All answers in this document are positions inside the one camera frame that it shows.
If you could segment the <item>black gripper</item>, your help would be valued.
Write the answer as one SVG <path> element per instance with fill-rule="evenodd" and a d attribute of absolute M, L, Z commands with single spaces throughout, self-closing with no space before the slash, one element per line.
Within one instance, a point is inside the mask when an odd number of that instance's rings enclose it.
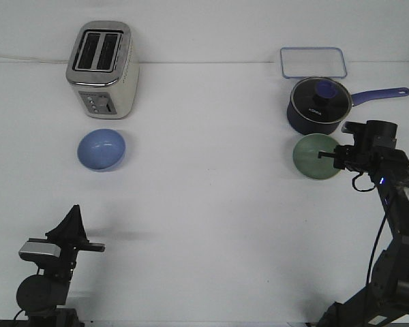
<path fill-rule="evenodd" d="M 333 153 L 318 152 L 318 159 L 333 158 L 333 167 L 340 170 L 375 174 L 378 171 L 378 146 L 361 150 L 356 146 L 339 145 Z"/>
<path fill-rule="evenodd" d="M 30 238 L 29 240 L 42 243 L 58 242 L 53 244 L 61 248 L 60 257 L 55 260 L 43 259 L 33 263 L 42 271 L 43 276 L 59 283 L 71 281 L 80 251 L 100 253 L 105 251 L 105 244 L 89 242 L 82 222 L 80 206 L 77 204 L 70 209 L 57 227 L 46 233 L 46 237 L 48 240 L 40 238 Z"/>

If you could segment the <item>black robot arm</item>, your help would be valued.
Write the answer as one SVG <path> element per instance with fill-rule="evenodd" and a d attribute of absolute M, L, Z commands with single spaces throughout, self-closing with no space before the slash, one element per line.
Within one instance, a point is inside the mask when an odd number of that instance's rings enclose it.
<path fill-rule="evenodd" d="M 397 149 L 397 125 L 386 121 L 346 122 L 352 145 L 337 146 L 335 168 L 368 174 L 384 209 L 392 241 L 369 265 L 363 289 L 345 303 L 333 303 L 318 326 L 385 326 L 409 315 L 409 160 Z"/>
<path fill-rule="evenodd" d="M 44 238 L 29 238 L 20 248 L 20 259 L 37 266 L 37 273 L 24 279 L 16 291 L 28 326 L 85 325 L 74 308 L 64 307 L 81 251 L 102 253 L 105 244 L 89 241 L 77 204 Z"/>

